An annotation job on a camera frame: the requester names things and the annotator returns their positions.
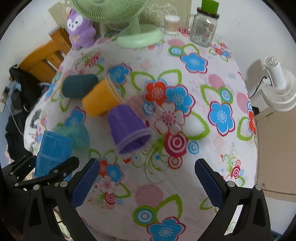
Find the floral tablecloth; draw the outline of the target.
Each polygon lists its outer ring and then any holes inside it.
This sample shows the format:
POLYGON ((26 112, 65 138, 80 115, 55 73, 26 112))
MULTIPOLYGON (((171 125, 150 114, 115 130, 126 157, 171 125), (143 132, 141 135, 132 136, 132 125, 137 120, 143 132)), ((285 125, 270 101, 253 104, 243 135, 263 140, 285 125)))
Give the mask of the floral tablecloth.
POLYGON ((124 49, 108 33, 91 48, 68 53, 49 90, 26 120, 24 145, 37 154, 44 131, 83 125, 90 145, 84 165, 102 165, 77 210, 98 240, 197 240, 218 209, 198 181, 203 158, 226 181, 255 183, 257 131, 245 83, 222 40, 209 48, 181 30, 140 49, 124 49), (69 75, 110 75, 125 104, 152 131, 143 148, 116 151, 105 115, 92 117, 79 99, 61 93, 69 75))

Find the green desk fan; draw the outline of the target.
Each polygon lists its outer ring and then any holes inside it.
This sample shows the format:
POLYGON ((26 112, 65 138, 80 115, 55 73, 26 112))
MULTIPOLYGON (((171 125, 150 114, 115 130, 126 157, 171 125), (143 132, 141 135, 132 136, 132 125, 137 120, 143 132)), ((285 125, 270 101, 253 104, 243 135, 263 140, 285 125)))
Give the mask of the green desk fan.
POLYGON ((163 31, 153 24, 141 24, 139 15, 149 1, 71 1, 74 9, 93 22, 106 25, 128 23, 120 31, 116 43, 123 48, 143 48, 158 43, 163 39, 163 31))

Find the purple fuzzy cup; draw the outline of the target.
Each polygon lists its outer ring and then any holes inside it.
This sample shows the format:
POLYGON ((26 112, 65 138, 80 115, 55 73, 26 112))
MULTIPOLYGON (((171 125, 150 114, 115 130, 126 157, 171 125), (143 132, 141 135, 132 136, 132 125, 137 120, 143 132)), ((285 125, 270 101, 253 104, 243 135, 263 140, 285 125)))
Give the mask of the purple fuzzy cup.
POLYGON ((126 104, 120 104, 107 115, 111 135, 120 155, 143 148, 152 138, 152 131, 126 104))

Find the dark clothes pile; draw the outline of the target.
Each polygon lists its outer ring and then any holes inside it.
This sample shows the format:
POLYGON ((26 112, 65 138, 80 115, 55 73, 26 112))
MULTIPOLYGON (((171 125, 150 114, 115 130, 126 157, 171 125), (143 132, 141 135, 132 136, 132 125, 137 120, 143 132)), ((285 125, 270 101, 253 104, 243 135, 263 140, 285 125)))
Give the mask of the dark clothes pile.
POLYGON ((46 82, 42 83, 31 73, 17 66, 12 66, 9 73, 16 86, 10 96, 9 107, 12 110, 6 125, 5 138, 8 154, 15 161, 23 156, 32 155, 25 149, 23 143, 26 118, 50 85, 46 82))

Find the orange fuzzy cup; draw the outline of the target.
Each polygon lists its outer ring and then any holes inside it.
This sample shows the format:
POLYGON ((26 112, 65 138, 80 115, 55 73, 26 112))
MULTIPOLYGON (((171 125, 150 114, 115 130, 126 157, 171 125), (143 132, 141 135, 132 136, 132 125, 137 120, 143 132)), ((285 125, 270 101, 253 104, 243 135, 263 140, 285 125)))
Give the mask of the orange fuzzy cup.
POLYGON ((107 74, 92 90, 82 98, 82 105, 91 117, 103 116, 120 104, 125 104, 125 94, 107 74))

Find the glass mason jar mug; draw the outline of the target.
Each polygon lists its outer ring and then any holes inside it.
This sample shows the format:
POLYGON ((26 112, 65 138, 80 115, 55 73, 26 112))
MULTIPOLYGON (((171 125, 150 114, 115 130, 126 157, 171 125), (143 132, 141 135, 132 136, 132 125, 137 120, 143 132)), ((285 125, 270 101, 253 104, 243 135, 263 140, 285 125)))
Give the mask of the glass mason jar mug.
POLYGON ((196 14, 189 14, 186 27, 190 32, 190 40, 202 47, 209 47, 212 43, 216 28, 218 26, 217 1, 204 0, 201 7, 196 9, 196 14))

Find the purple plush toy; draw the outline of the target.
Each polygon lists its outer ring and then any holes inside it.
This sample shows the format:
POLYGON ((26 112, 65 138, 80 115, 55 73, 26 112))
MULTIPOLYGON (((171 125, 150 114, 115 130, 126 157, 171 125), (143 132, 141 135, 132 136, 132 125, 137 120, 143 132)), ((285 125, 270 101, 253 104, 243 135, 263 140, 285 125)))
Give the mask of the purple plush toy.
POLYGON ((74 9, 71 9, 67 15, 66 30, 74 50, 89 48, 95 42, 96 30, 93 27, 93 22, 83 17, 74 9))

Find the dark teal fuzzy cup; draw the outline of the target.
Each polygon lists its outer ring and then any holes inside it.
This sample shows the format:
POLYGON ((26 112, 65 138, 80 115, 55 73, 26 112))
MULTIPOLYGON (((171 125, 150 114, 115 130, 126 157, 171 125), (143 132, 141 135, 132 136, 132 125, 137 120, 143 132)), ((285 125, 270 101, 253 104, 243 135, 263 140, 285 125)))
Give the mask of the dark teal fuzzy cup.
POLYGON ((61 94, 67 98, 81 99, 99 83, 94 74, 69 75, 61 84, 61 94))

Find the blue fuzzy cup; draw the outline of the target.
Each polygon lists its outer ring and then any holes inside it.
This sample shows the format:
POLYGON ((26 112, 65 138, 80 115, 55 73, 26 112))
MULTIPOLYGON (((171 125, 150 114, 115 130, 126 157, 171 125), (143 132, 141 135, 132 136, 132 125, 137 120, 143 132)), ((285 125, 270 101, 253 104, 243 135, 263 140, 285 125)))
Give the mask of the blue fuzzy cup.
POLYGON ((35 177, 49 174, 49 171, 71 157, 72 141, 55 132, 44 131, 36 158, 35 177))

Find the cotton swab container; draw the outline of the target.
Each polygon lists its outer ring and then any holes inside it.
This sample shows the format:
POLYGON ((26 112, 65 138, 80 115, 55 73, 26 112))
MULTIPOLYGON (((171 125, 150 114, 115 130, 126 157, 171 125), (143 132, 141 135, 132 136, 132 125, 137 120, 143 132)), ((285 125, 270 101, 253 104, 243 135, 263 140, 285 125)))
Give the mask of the cotton swab container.
POLYGON ((164 30, 166 34, 175 35, 179 31, 180 17, 174 15, 165 15, 164 30))

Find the white standing fan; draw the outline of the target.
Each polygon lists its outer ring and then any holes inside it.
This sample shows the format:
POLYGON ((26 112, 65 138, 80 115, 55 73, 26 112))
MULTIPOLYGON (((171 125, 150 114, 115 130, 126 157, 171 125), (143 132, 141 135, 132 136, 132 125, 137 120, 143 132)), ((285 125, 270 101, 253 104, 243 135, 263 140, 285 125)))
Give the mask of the white standing fan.
POLYGON ((264 60, 271 84, 262 87, 261 93, 266 104, 276 111, 290 111, 295 107, 295 76, 283 68, 275 56, 264 60))

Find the wooden chair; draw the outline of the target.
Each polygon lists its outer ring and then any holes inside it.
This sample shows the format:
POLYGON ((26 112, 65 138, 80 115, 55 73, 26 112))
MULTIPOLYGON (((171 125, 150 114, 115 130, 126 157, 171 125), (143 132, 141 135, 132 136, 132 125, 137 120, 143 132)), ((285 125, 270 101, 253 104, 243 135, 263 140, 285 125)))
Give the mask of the wooden chair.
POLYGON ((41 82, 52 82, 72 45, 67 31, 58 27, 50 33, 51 40, 30 53, 18 68, 31 73, 41 82))

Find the teal glitter cup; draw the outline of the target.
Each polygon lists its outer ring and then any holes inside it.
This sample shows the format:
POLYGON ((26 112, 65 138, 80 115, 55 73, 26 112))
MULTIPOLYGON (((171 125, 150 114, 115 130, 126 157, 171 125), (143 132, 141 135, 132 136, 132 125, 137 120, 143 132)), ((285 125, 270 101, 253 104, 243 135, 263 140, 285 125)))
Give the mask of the teal glitter cup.
POLYGON ((54 132, 68 137, 72 142, 72 150, 84 151, 90 146, 89 133, 85 125, 57 126, 54 132))

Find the beige patterned board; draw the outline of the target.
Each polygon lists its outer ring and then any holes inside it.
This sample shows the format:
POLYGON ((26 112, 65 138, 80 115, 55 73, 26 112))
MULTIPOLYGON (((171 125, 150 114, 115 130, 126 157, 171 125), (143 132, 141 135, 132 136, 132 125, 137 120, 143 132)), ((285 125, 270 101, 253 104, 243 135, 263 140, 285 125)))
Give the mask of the beige patterned board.
MULTIPOLYGON (((164 25, 166 15, 179 16, 180 25, 184 26, 191 13, 191 1, 150 1, 139 17, 142 24, 164 25)), ((57 1, 48 9, 49 14, 59 27, 66 27, 66 17, 71 9, 70 1, 57 1)))

